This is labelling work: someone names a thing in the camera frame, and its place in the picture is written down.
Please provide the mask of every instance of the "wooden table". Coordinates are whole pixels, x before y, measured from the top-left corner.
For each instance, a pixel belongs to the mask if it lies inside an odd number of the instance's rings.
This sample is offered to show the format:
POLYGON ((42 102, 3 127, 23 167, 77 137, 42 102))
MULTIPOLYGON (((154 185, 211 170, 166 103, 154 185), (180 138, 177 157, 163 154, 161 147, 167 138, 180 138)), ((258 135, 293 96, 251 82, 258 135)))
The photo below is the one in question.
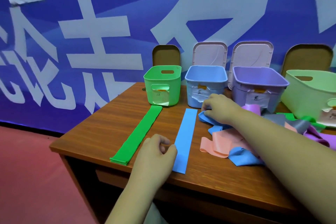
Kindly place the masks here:
MULTIPOLYGON (((116 188, 125 187, 132 171, 138 151, 128 166, 111 163, 109 158, 150 108, 144 86, 136 83, 50 146, 60 154, 98 223, 105 222, 118 196, 116 188)), ((186 108, 190 107, 182 86, 179 103, 163 108, 146 137, 157 133, 174 142, 186 108)), ((280 103, 277 112, 289 111, 280 103)), ((157 199, 232 223, 311 221, 311 215, 266 167, 236 167, 229 159, 201 152, 201 137, 211 138, 210 127, 196 120, 186 174, 172 172, 157 199)))

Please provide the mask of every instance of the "tabletop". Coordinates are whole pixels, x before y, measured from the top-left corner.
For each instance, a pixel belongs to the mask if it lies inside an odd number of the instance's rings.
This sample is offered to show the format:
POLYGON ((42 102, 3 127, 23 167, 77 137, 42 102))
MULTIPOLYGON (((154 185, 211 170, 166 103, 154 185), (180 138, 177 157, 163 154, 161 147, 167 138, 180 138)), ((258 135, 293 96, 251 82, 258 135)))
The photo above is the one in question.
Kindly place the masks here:
MULTIPOLYGON (((116 154, 151 106, 146 91, 142 90, 144 86, 141 82, 134 84, 54 141, 51 150, 130 173, 141 145, 127 166, 111 163, 110 157, 116 154)), ((186 91, 186 87, 181 86, 179 103, 162 109, 146 137, 161 134, 174 143, 184 112, 190 108, 186 91)), ((282 103, 276 111, 289 112, 282 103)), ((270 211, 297 210, 295 201, 268 168, 236 167, 227 158, 201 152, 201 138, 211 138, 210 127, 196 119, 186 174, 172 172, 167 183, 270 211)))

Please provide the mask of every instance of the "gray pants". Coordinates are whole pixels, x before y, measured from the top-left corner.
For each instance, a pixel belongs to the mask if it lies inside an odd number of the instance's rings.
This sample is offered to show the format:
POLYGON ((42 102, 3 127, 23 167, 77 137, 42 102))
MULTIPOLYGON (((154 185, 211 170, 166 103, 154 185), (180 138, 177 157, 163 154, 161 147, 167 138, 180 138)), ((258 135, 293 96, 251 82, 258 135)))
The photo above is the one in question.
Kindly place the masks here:
POLYGON ((168 224, 154 203, 151 204, 143 224, 168 224))

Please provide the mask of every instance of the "person's left hand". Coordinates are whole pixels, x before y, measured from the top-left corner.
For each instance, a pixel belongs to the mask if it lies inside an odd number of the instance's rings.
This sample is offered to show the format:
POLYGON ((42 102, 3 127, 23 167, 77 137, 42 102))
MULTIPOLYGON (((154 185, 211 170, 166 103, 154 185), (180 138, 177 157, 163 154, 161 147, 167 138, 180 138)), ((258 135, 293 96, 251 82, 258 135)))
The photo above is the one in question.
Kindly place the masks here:
POLYGON ((165 183, 173 169, 177 149, 172 144, 165 153, 165 147, 161 144, 168 145, 170 141, 158 134, 143 142, 135 159, 130 182, 142 183, 155 192, 165 183))

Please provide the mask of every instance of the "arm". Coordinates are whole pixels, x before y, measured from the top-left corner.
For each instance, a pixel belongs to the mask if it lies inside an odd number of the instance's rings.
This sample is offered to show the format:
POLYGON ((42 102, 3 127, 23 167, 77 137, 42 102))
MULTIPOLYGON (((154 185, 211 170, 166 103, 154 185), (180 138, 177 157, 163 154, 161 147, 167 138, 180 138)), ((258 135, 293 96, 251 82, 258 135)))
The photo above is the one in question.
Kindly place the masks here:
POLYGON ((177 155, 175 145, 160 135, 147 138, 134 163, 128 183, 105 224, 141 224, 157 190, 170 175, 177 155))
POLYGON ((246 111, 223 95, 203 104, 206 115, 236 128, 280 182, 322 223, 336 219, 336 152, 246 111))

